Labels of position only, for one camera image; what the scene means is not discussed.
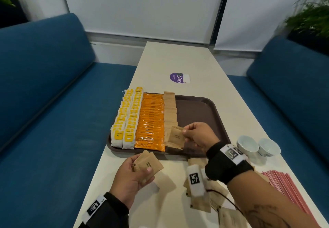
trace blue backrest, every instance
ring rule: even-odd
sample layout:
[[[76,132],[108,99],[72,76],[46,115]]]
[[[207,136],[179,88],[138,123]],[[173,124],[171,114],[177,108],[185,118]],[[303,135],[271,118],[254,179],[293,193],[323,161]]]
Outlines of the blue backrest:
[[[329,162],[329,57],[275,37],[247,75]]]
[[[74,14],[0,29],[0,151],[94,59]]]

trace blue sofa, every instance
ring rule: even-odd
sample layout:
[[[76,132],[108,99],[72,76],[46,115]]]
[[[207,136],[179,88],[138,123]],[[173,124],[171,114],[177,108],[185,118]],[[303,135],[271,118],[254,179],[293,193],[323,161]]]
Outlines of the blue sofa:
[[[71,228],[136,67],[94,63],[74,14],[0,44],[0,226]]]
[[[275,37],[229,79],[329,222],[329,57]]]

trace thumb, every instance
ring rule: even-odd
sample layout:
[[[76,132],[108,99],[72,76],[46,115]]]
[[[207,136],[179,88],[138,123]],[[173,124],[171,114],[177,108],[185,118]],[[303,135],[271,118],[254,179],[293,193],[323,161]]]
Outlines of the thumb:
[[[137,171],[137,172],[135,172],[136,180],[142,181],[142,180],[146,179],[146,177],[149,176],[152,172],[153,172],[153,169],[151,167]]]
[[[182,133],[185,137],[193,139],[194,130],[183,129]]]

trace tray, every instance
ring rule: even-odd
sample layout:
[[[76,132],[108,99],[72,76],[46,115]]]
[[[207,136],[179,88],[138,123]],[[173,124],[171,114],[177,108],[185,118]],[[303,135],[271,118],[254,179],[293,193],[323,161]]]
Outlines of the tray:
[[[178,125],[184,127],[193,122],[205,122],[207,123],[217,137],[225,142],[226,144],[231,143],[230,139],[227,136],[224,125],[220,119],[220,116],[217,112],[215,104],[203,97],[194,97],[194,96],[183,96],[175,95],[176,98],[176,108],[177,108],[177,121]],[[134,150],[125,150],[111,146],[111,133],[107,139],[107,146],[115,152],[121,153],[131,153],[138,154],[142,153],[144,149],[135,148]],[[163,154],[163,155],[180,155],[187,157],[205,157],[201,149],[195,148],[193,142],[186,142],[183,150],[166,147],[166,151],[152,151],[154,154]]]

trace round purple label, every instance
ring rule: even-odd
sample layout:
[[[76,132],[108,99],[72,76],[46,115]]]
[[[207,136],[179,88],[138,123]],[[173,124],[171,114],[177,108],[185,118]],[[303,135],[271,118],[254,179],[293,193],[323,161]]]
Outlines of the round purple label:
[[[182,73],[172,73],[170,75],[170,80],[177,82],[177,83],[186,83],[183,81],[183,74]]]

